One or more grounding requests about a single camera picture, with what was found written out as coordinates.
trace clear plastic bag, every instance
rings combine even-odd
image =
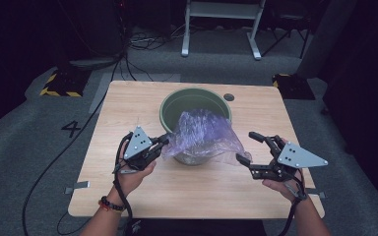
[[[235,154],[251,160],[244,151],[231,122],[207,109],[194,109],[181,114],[169,144],[163,147],[164,159],[175,157],[187,165],[199,165],[209,160],[238,165]]]

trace black chair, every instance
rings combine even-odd
[[[272,30],[277,41],[273,43],[263,54],[265,56],[272,50],[282,39],[290,36],[293,30],[297,30],[303,39],[302,50],[299,58],[302,59],[303,52],[308,41],[311,29],[315,27],[315,21],[318,21],[327,6],[327,0],[268,0],[265,6],[264,23],[262,28]],[[275,29],[285,30],[285,33],[277,38]]]

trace forearm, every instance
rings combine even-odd
[[[294,217],[299,236],[331,235],[309,197],[296,206]]]
[[[115,188],[111,189],[106,199],[115,205],[123,206]],[[100,207],[81,235],[116,235],[120,219],[121,213]]]

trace white metal stand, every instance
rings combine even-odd
[[[247,38],[250,42],[254,59],[260,60],[262,56],[257,47],[255,35],[265,3],[266,0],[260,0],[259,4],[212,3],[187,0],[182,56],[187,57],[189,55],[190,17],[232,18],[254,20],[253,30],[247,32]]]

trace table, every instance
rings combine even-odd
[[[297,143],[279,91],[273,87],[185,83],[120,82],[110,84],[94,134],[78,178],[90,186],[76,189],[69,205],[74,216],[92,216],[97,200],[112,186],[115,154],[121,139],[141,125],[150,137],[164,134],[159,107],[177,89],[200,87],[219,95],[231,93],[228,105],[232,128],[258,164],[269,164],[269,148],[248,138],[255,131],[280,135]],[[315,188],[308,169],[306,186]],[[318,196],[311,196],[318,212],[324,210]],[[241,165],[209,162],[186,166],[174,159],[157,159],[155,171],[128,196],[134,217],[140,218],[286,218],[290,202],[280,193],[253,180]]]
[[[257,47],[255,36],[266,0],[260,0],[257,4],[235,4],[235,3],[216,3],[216,2],[197,2],[187,0],[185,14],[185,34],[183,37],[182,53],[186,57],[189,55],[190,39],[190,17],[212,17],[212,18],[231,18],[254,20],[251,32],[247,32],[248,42],[250,43],[254,59],[260,60],[259,48]]]

